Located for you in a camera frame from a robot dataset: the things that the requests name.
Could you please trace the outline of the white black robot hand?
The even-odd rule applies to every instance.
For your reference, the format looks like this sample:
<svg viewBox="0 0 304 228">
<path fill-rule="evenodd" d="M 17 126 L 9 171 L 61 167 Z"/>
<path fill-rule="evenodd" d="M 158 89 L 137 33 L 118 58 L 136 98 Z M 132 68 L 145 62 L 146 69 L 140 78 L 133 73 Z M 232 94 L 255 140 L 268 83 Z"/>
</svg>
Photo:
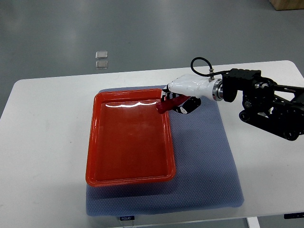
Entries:
<svg viewBox="0 0 304 228">
<path fill-rule="evenodd" d="M 161 101 L 175 98 L 179 95 L 190 96 L 190 99 L 175 107 L 173 111 L 180 114 L 189 114 L 201 105 L 201 97 L 214 101 L 221 101 L 223 99 L 222 80 L 189 74 L 183 75 L 162 89 Z"/>
</svg>

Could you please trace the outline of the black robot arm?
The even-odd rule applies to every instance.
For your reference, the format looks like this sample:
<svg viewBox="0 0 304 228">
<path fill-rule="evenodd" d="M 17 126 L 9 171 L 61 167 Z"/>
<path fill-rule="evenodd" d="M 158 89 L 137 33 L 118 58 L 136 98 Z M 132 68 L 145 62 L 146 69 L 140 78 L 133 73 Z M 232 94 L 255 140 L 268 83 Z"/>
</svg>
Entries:
<svg viewBox="0 0 304 228">
<path fill-rule="evenodd" d="M 279 85 L 260 70 L 233 68 L 222 75 L 223 99 L 233 102 L 243 92 L 241 121 L 294 141 L 304 133 L 304 89 Z"/>
</svg>

